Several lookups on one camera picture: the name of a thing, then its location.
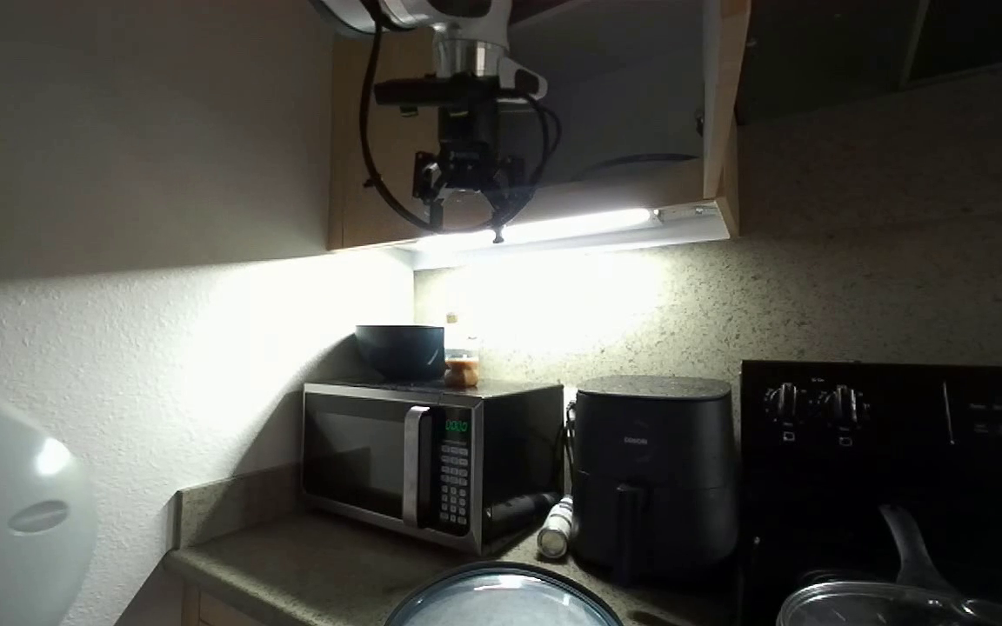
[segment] bottle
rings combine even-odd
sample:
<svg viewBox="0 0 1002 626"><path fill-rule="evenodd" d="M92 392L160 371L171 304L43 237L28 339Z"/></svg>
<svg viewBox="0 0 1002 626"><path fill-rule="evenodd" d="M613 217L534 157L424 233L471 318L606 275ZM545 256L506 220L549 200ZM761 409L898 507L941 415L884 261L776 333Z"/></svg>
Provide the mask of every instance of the bottle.
<svg viewBox="0 0 1002 626"><path fill-rule="evenodd" d="M564 565L571 558L576 537L579 537L576 496L559 496L538 525L536 558L549 565Z"/></svg>
<svg viewBox="0 0 1002 626"><path fill-rule="evenodd" d="M478 388L478 339L455 313L445 318L445 386Z"/></svg>

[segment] stainless steel microwave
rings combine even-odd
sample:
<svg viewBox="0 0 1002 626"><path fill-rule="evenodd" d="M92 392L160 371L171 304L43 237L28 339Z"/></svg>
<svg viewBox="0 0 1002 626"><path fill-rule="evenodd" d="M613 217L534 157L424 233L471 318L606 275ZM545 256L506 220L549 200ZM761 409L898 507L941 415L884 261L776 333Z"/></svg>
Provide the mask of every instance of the stainless steel microwave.
<svg viewBox="0 0 1002 626"><path fill-rule="evenodd" d="M496 554L564 490L564 386L302 386L302 502Z"/></svg>

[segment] kitchen counter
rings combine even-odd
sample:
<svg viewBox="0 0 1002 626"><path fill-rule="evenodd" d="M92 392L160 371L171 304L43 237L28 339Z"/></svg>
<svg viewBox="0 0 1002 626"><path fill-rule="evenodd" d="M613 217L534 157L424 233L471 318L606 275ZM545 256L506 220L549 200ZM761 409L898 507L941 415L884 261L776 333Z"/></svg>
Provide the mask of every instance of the kitchen counter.
<svg viewBox="0 0 1002 626"><path fill-rule="evenodd" d="M220 511L235 511L235 496L239 507L250 507L250 490L228 490L228 496L208 502ZM542 567L596 590L628 626L731 624L731 594L725 590L632 590L580 570L576 561L538 565L536 531L497 561ZM474 565L474 558L330 516L278 511L247 530L213 531L196 543L182 523L177 548L166 558L166 565L188 584L200 584L206 594L224 599L265 626L381 626L413 589L454 567Z"/></svg>

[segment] black air fryer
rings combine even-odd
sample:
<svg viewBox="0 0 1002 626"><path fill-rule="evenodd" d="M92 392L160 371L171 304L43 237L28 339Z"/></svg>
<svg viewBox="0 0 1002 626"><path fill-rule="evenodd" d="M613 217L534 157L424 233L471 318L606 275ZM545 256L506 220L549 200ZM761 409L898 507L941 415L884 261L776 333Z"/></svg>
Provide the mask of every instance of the black air fryer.
<svg viewBox="0 0 1002 626"><path fill-rule="evenodd" d="M707 584L738 546L731 386L596 379L576 395L576 561L615 584Z"/></svg>

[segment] textured wall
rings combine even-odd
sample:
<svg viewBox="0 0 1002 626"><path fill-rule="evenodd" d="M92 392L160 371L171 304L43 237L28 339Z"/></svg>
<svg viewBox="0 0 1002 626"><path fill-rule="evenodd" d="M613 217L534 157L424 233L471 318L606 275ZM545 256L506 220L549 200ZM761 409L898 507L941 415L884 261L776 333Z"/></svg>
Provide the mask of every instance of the textured wall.
<svg viewBox="0 0 1002 626"><path fill-rule="evenodd" d="M318 256L327 70L307 0L0 0L0 401L92 467L71 626L119 624L177 488L291 464L301 379L410 306L400 261Z"/></svg>
<svg viewBox="0 0 1002 626"><path fill-rule="evenodd" d="M429 273L419 306L502 379L1002 362L1002 70L747 130L746 205L733 244Z"/></svg>

